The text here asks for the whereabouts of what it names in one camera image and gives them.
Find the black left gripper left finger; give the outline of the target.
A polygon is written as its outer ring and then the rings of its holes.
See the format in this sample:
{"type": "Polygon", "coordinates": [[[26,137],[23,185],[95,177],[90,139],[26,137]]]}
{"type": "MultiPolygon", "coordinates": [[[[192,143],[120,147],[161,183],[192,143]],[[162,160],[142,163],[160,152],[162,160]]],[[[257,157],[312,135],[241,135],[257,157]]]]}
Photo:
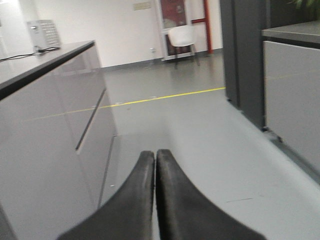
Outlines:
{"type": "Polygon", "coordinates": [[[116,193],[93,215],[59,236],[60,240],[150,240],[155,157],[142,151],[116,193]]]}

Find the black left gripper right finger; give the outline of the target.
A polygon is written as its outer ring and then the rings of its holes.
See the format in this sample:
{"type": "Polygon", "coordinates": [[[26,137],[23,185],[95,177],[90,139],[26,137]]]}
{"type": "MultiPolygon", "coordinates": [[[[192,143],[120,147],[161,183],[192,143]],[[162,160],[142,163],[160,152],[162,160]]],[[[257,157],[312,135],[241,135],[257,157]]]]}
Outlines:
{"type": "Polygon", "coordinates": [[[207,199],[168,149],[156,154],[156,209],[162,240],[263,240],[207,199]]]}

